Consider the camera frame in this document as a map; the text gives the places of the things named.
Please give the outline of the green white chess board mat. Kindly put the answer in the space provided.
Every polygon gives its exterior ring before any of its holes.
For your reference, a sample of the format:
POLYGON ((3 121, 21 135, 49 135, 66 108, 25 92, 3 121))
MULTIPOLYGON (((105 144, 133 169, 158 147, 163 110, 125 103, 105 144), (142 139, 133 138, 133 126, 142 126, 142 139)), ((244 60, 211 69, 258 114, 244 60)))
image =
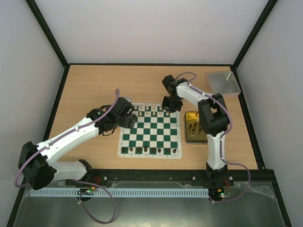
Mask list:
POLYGON ((120 129, 119 144, 117 154, 119 157, 129 158, 182 158, 181 143, 181 121, 180 113, 176 111, 169 113, 164 110, 161 104, 133 103, 133 113, 137 115, 137 120, 132 129, 120 129), (148 152, 143 151, 143 147, 148 148, 148 152), (156 148, 156 153, 152 153, 151 148, 156 148))

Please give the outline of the gold metal tin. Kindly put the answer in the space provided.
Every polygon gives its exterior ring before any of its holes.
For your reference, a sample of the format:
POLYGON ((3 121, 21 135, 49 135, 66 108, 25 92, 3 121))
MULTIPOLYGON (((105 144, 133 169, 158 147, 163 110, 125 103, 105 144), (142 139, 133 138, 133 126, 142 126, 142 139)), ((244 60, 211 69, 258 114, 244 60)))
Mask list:
POLYGON ((202 144, 207 145, 207 136, 203 132, 201 125, 200 125, 200 119, 199 119, 199 113, 198 112, 185 112, 184 115, 184 130, 185 130, 185 142, 187 144, 202 144), (191 131, 193 129, 194 123, 197 122, 197 127, 195 131, 194 137, 191 136, 191 131), (192 124, 191 130, 188 130, 189 124, 192 124))

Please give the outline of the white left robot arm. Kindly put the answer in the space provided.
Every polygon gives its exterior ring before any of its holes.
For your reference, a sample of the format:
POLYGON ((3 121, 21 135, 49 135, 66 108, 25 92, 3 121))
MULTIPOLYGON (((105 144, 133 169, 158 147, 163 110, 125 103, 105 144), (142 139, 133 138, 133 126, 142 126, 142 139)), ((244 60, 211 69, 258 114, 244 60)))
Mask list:
POLYGON ((53 181, 83 179, 90 169, 86 161, 60 163, 58 160, 98 135, 113 133, 118 127, 133 128, 136 120, 133 110, 131 100, 118 97, 112 105, 92 109, 80 122, 51 139, 36 145, 27 142, 21 149, 19 170, 34 190, 42 189, 53 181))

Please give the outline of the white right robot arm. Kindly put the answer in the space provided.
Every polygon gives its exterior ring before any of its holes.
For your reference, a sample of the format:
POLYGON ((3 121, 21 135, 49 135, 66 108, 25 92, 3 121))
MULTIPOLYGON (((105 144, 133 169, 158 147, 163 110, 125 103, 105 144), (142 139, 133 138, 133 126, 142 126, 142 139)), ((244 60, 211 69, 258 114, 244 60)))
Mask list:
POLYGON ((217 185, 223 178, 227 178, 224 144, 225 135, 229 132, 228 126, 232 126, 223 96, 202 91, 191 85, 189 80, 175 79, 172 75, 166 76, 162 84, 169 94, 162 102, 165 111, 180 111, 183 99, 198 108, 200 126, 208 143, 206 179, 211 185, 217 185))

